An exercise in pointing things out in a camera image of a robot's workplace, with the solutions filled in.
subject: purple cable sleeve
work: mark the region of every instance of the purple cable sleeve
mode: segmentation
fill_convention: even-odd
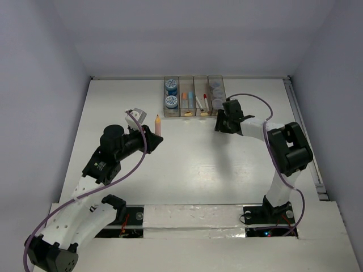
[[[78,196],[77,198],[78,199],[82,199],[84,197],[88,197],[94,193],[97,193],[99,191],[102,191],[102,190],[106,190],[107,188],[110,188],[116,184],[118,184],[119,182],[122,182],[122,180],[125,180],[127,179],[129,176],[131,176],[131,174],[133,172],[136,171],[136,169],[141,165],[142,161],[144,160],[145,158],[145,155],[146,155],[146,151],[147,151],[147,142],[146,142],[146,137],[145,137],[145,134],[143,133],[143,130],[142,130],[142,126],[140,125],[140,123],[128,112],[126,111],[127,115],[136,123],[138,129],[140,130],[141,132],[141,135],[142,135],[142,139],[143,139],[143,146],[144,146],[144,149],[143,149],[143,153],[142,153],[142,156],[141,156],[141,159],[140,161],[136,164],[136,166],[134,168],[131,169],[130,172],[128,172],[125,176],[123,176],[122,178],[120,178],[119,180],[116,180],[115,182],[112,182],[110,184],[108,184],[107,186],[105,187],[101,187],[101,188],[97,188],[95,190],[92,190],[92,191],[89,191],[85,194],[81,194],[80,196]],[[59,206],[58,208],[56,208],[54,211],[52,211],[46,218],[43,219],[42,222],[40,222],[40,224],[35,228],[35,230],[30,234],[26,244],[25,244],[25,248],[24,248],[24,255],[23,255],[23,265],[24,265],[24,270],[26,272],[30,272],[30,269],[28,267],[28,256],[27,256],[27,253],[28,253],[28,250],[29,250],[29,246],[30,246],[30,242],[31,240],[34,238],[34,236],[36,235],[36,233],[40,230],[40,228],[45,225],[47,223],[47,221],[54,215],[56,214],[57,212],[59,212],[60,210],[62,210],[64,207],[70,205],[71,203],[73,203],[75,200],[74,199],[71,199],[67,202],[65,202],[64,204],[62,204],[61,206]]]
[[[282,182],[289,188],[297,191],[300,196],[301,196],[301,201],[302,201],[302,210],[301,210],[301,215],[300,215],[300,218],[297,220],[296,224],[292,227],[292,228],[289,228],[289,227],[284,227],[284,226],[276,226],[277,228],[288,228],[290,229],[287,233],[285,233],[283,236],[287,236],[289,235],[291,232],[294,231],[295,228],[297,228],[297,226],[300,224],[301,220],[302,220],[302,217],[304,216],[304,213],[305,213],[305,197],[302,193],[302,191],[300,191],[299,189],[295,188],[294,186],[291,186],[285,179],[284,177],[282,176],[282,174],[280,173],[280,170],[278,170],[278,166],[277,166],[277,162],[275,161],[274,157],[273,157],[273,154],[272,154],[272,150],[271,150],[271,147],[270,147],[270,144],[268,142],[268,137],[267,137],[267,121],[270,120],[273,116],[273,110],[272,110],[272,107],[262,98],[256,96],[256,95],[252,95],[252,94],[248,94],[248,93],[237,93],[235,95],[231,95],[230,97],[228,97],[228,99],[231,99],[232,97],[234,96],[239,96],[239,95],[243,95],[243,96],[252,96],[260,101],[262,101],[270,110],[270,116],[268,118],[266,118],[266,121],[264,121],[263,123],[263,137],[264,137],[264,140],[265,140],[265,144],[266,144],[266,147],[267,147],[267,151],[271,157],[271,160],[272,160],[272,164],[273,166],[275,167],[275,170],[278,174],[278,176],[280,177],[280,179],[282,180]],[[267,230],[271,227],[258,227],[258,228],[255,228],[256,230]]]

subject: purple cable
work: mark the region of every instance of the purple cable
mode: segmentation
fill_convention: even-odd
[[[297,226],[300,224],[301,220],[302,220],[302,217],[304,216],[304,213],[305,213],[305,197],[302,193],[302,191],[300,191],[299,189],[295,188],[294,186],[290,185],[286,180],[285,178],[282,176],[282,174],[280,173],[280,171],[278,170],[278,166],[277,166],[277,162],[275,161],[274,157],[273,157],[273,154],[272,154],[272,150],[271,150],[271,147],[270,147],[270,144],[268,142],[268,137],[267,137],[267,128],[266,128],[266,125],[267,125],[267,121],[270,120],[273,116],[273,110],[271,108],[271,106],[265,101],[263,100],[262,98],[256,96],[256,95],[252,95],[252,94],[248,94],[248,93],[237,93],[235,95],[231,95],[230,97],[228,97],[228,99],[231,99],[232,97],[234,96],[239,96],[239,95],[244,95],[244,96],[252,96],[254,98],[257,98],[258,100],[262,101],[270,110],[270,116],[268,118],[266,118],[266,121],[264,121],[263,123],[263,137],[264,137],[264,140],[265,140],[265,144],[266,144],[266,147],[267,147],[267,151],[268,153],[270,154],[270,157],[271,157],[271,160],[272,160],[272,164],[273,166],[275,167],[275,170],[278,174],[278,176],[280,177],[280,179],[282,180],[282,182],[289,188],[297,191],[300,196],[301,196],[301,201],[302,201],[302,210],[301,210],[301,215],[300,215],[300,218],[297,220],[296,224],[290,228],[290,230],[285,233],[283,236],[287,236],[289,235],[290,233],[292,233],[294,231],[294,229],[297,228]],[[284,227],[284,226],[276,226],[277,228],[289,228],[289,227]],[[259,227],[259,228],[255,228],[256,230],[267,230],[269,229],[270,227]]]
[[[134,168],[131,169],[130,172],[128,172],[125,176],[123,176],[122,178],[116,180],[115,182],[112,182],[110,184],[108,184],[107,186],[105,187],[101,187],[101,188],[97,188],[97,189],[94,189],[92,191],[89,191],[85,194],[81,194],[79,197],[77,197],[78,199],[82,199],[84,197],[88,197],[94,193],[97,193],[97,192],[100,192],[102,190],[106,190],[107,188],[110,188],[114,185],[116,185],[117,183],[121,182],[122,180],[125,180],[127,179],[133,172],[136,171],[136,169],[141,165],[142,161],[144,160],[145,158],[145,155],[146,155],[146,151],[147,151],[147,142],[146,142],[146,137],[145,137],[145,134],[143,133],[143,130],[142,130],[142,126],[140,125],[140,123],[132,116],[132,114],[130,114],[128,111],[126,111],[127,115],[136,123],[138,129],[140,130],[141,132],[141,135],[142,135],[142,139],[143,139],[143,153],[142,153],[142,156],[141,156],[141,159],[140,161],[136,164],[136,166]],[[47,223],[47,221],[54,215],[56,214],[57,212],[59,212],[60,210],[62,210],[64,207],[70,205],[71,203],[73,203],[75,200],[74,199],[71,199],[67,202],[65,202],[64,204],[62,204],[61,206],[59,206],[58,208],[56,208],[54,211],[52,211],[46,218],[43,219],[42,222],[40,222],[40,224],[35,228],[35,230],[32,232],[32,234],[30,234],[26,244],[25,244],[25,248],[24,248],[24,255],[23,255],[23,265],[24,265],[24,270],[26,272],[30,272],[29,270],[29,267],[28,267],[28,256],[27,256],[27,253],[28,253],[28,250],[29,250],[29,246],[30,246],[30,242],[31,240],[34,238],[34,236],[36,235],[36,233],[40,230],[40,228],[45,224]]]

